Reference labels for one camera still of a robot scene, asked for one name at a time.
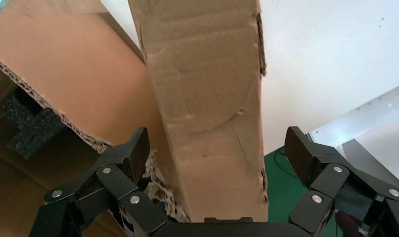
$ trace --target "metal screw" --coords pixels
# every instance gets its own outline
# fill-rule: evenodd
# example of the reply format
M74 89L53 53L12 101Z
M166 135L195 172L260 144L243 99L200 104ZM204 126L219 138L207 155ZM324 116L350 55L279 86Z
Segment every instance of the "metal screw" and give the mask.
M389 192L390 192L392 195L394 195L394 196L396 196L396 197L399 197L399 192L398 192L397 190L395 190L395 189L390 189Z
M322 203L322 202L323 202L323 199L322 199L320 196L318 196L318 195L313 195L311 198L312 198L313 201L315 201L316 203Z
M132 203L132 204L137 204L139 201L140 201L139 196L132 196L130 199L130 203Z
M58 198L61 194L63 193L63 191L61 190L56 190L53 192L53 194L51 195L53 198Z
M334 168L334 170L335 170L336 172L339 172L339 173L343 172L342 168L337 167L337 166Z

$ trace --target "corrugated cardboard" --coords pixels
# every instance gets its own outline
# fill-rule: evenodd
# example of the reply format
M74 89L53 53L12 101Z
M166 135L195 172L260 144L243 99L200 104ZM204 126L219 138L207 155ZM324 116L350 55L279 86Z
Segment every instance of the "corrugated cardboard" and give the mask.
M101 15L0 13L0 70L99 153L147 127L178 187L147 68Z
M191 221L266 221L256 0L129 0Z

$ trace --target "white panel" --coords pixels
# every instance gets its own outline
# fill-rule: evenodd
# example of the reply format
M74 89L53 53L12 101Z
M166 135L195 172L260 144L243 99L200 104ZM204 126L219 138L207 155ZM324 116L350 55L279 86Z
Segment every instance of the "white panel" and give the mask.
M337 147L399 119L399 87L312 131L314 142Z
M261 0L265 154L399 86L399 0Z
M356 140L399 179L399 119Z
M121 26L121 28L127 33L138 48L140 48L140 42L138 41L137 31L135 30L134 20L131 15L130 6L128 0L101 0L101 3L114 17L115 21Z

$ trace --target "torn cardboard edge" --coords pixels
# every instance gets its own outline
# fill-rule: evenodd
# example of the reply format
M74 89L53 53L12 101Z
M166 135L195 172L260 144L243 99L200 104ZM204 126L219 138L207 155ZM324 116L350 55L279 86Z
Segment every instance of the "torn cardboard edge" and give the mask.
M260 64L260 74L262 76L266 75L266 59L264 55L264 41L263 41L263 26L261 13L256 15L257 22L257 33L259 35L259 64Z
M27 94L29 94L39 105L43 108L51 108L61 119L67 127L71 128L85 143L89 144L98 153L104 152L107 148L111 147L111 144L100 141L92 136L85 134L74 124L70 122L66 116L59 113L53 106L51 106L44 98L38 95L26 82L22 80L18 75L16 75L11 69L9 69L4 63L0 61L0 71L7 75L15 84L22 88Z
M164 184L164 177L157 166L155 154L156 150L151 151L145 163L145 173L143 177L150 177L152 182L148 184L144 193L151 199L155 198L164 202L167 215L175 218L179 222L190 222L190 218L184 211L182 205L176 202L173 191Z

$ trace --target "white wall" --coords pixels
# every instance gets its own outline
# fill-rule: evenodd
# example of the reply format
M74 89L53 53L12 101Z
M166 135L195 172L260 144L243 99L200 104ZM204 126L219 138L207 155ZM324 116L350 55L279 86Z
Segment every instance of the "white wall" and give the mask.
M102 0L138 42L127 0ZM399 0L260 0L265 154L399 86Z

